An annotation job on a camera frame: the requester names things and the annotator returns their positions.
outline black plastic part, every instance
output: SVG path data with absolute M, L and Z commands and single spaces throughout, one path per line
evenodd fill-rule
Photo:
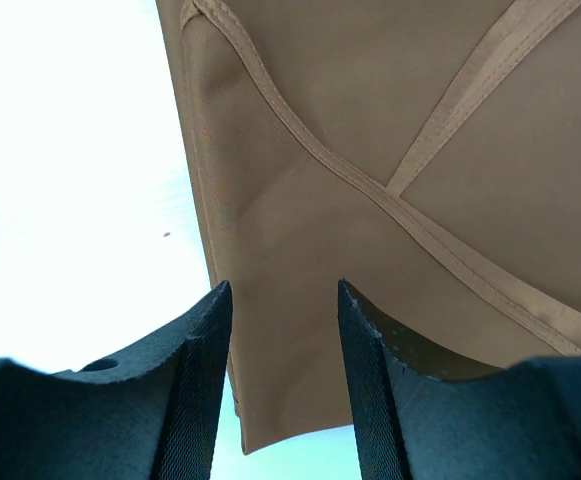
M 345 281 L 339 328 L 364 480 L 581 479 L 581 357 L 497 371 Z
M 0 480 L 207 480 L 232 326 L 228 283 L 80 372 L 0 359 Z

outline white surface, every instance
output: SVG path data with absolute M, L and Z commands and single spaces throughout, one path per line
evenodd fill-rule
M 0 356 L 78 369 L 208 288 L 153 2 L 0 1 Z M 351 427 L 244 457 L 231 402 L 213 480 L 360 478 Z

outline brown cloth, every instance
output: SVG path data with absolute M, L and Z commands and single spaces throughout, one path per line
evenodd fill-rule
M 581 0 L 158 0 L 245 453 L 351 421 L 337 280 L 581 355 Z

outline brown fabric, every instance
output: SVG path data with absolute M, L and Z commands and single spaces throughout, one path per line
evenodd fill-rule
M 350 423 L 345 277 L 503 367 L 581 355 L 581 0 L 158 0 L 245 453 Z

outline screw hole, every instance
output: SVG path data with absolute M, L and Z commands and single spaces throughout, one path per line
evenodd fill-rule
M 89 363 L 81 369 L 82 372 L 100 372 L 101 370 L 110 370 L 119 365 L 114 358 L 102 358 Z

